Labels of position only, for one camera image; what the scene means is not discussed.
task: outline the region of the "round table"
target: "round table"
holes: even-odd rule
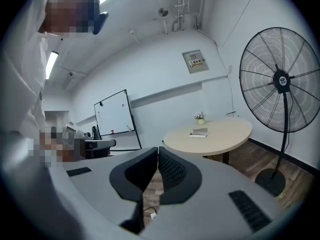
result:
[[[193,129],[207,128],[206,138],[191,138]],[[167,133],[164,147],[172,152],[199,155],[202,157],[223,154],[223,163],[229,164],[229,151],[241,146],[250,137],[252,125],[240,117],[226,117],[202,125],[190,125]]]

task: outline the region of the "electrical panel box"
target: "electrical panel box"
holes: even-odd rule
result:
[[[200,50],[184,52],[182,55],[190,74],[209,70],[206,60]]]

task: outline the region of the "fan base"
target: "fan base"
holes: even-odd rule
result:
[[[263,187],[274,197],[277,197],[285,189],[286,177],[281,171],[277,171],[274,178],[272,178],[274,171],[275,169],[272,168],[260,171],[255,178],[255,183]]]

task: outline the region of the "white shirt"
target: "white shirt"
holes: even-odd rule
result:
[[[46,80],[47,35],[39,33],[47,0],[29,0],[11,23],[0,55],[0,128],[38,139],[46,127],[41,91]]]

